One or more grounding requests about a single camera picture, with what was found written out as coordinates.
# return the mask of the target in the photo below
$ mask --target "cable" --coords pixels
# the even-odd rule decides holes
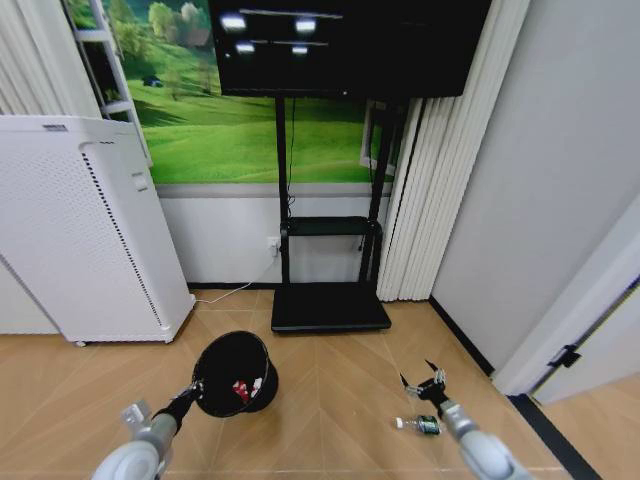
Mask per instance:
[[[268,266],[267,268],[265,268],[265,269],[264,269],[264,271],[263,271],[260,275],[258,275],[258,276],[255,278],[255,280],[251,280],[251,281],[250,281],[249,283],[247,283],[246,285],[243,285],[243,286],[241,286],[241,287],[239,287],[239,288],[236,288],[235,290],[231,290],[230,292],[225,293],[224,295],[222,295],[222,296],[220,296],[220,297],[216,298],[215,300],[202,300],[202,299],[200,299],[200,298],[196,298],[196,302],[202,302],[202,303],[216,303],[217,301],[222,300],[223,298],[226,298],[226,297],[228,297],[229,295],[232,295],[232,294],[234,294],[234,293],[236,293],[236,292],[238,292],[238,291],[240,291],[240,290],[243,290],[243,289],[247,288],[249,285],[253,285],[255,282],[257,282],[258,280],[260,280],[260,278],[262,278],[262,276],[263,276],[265,273],[267,273],[271,267],[273,267],[273,264],[274,264],[274,263],[276,263],[276,258],[277,258],[277,257],[274,257],[274,258],[273,258],[273,262],[271,262],[271,263],[269,264],[269,266]]]
[[[371,188],[373,188],[373,132],[376,128],[376,122],[374,119],[373,112],[376,108],[376,104],[374,102],[373,107],[371,107],[371,130],[369,131],[369,182],[371,183]]]
[[[291,205],[296,202],[295,195],[289,193],[291,188],[291,172],[293,170],[293,141],[296,136],[296,97],[293,97],[291,105],[291,146],[289,147],[289,180],[287,182],[287,208],[289,210],[289,216],[291,216]]]

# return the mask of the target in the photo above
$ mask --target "plastic bottle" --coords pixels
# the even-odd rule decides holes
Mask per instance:
[[[415,418],[396,417],[396,427],[398,430],[407,428],[424,435],[439,435],[441,431],[438,419],[431,415],[418,415]]]

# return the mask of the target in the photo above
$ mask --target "black floor strip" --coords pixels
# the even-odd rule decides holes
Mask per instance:
[[[469,352],[469,355],[471,355],[471,357],[475,360],[475,362],[482,369],[485,375],[487,377],[491,375],[495,370],[493,368],[493,365],[491,365],[491,363],[489,363],[489,360],[487,360],[485,356],[482,355],[480,350],[476,348],[471,339],[464,334],[464,332],[460,329],[456,322],[454,322],[453,319],[449,316],[447,311],[442,308],[442,305],[440,305],[438,301],[433,297],[429,298],[429,303],[431,304],[433,309],[438,312],[440,318],[442,318],[444,323],[447,324],[449,330],[451,330],[451,332],[456,336],[462,346],[467,350],[467,352]]]
[[[509,400],[573,478],[602,478],[527,395],[510,396]]]

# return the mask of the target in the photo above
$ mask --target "baseboard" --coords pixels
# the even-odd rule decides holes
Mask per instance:
[[[438,303],[438,301],[434,297],[429,298],[429,303],[433,307],[433,309],[438,312],[440,318],[444,321],[444,323],[449,327],[449,330],[456,336],[458,341],[462,344],[462,346],[467,350],[471,358],[475,360],[480,369],[485,373],[488,377],[494,371],[493,365],[482,355],[482,352],[478,350],[478,348],[474,345],[469,337],[465,335],[462,329],[458,326],[456,322],[453,321],[453,318],[447,313],[447,311]]]
[[[192,290],[235,290],[236,288],[244,287],[246,283],[225,283],[225,282],[187,282],[187,287]],[[252,283],[245,288],[245,290],[275,290],[279,287],[280,283]]]

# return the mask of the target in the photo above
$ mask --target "black trash can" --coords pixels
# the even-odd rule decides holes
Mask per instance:
[[[236,381],[251,389],[255,379],[262,385],[247,403],[233,391]],[[265,408],[278,391],[278,372],[269,359],[267,347],[251,332],[230,332],[209,345],[193,369],[193,381],[202,382],[203,393],[196,402],[214,417],[230,417]]]

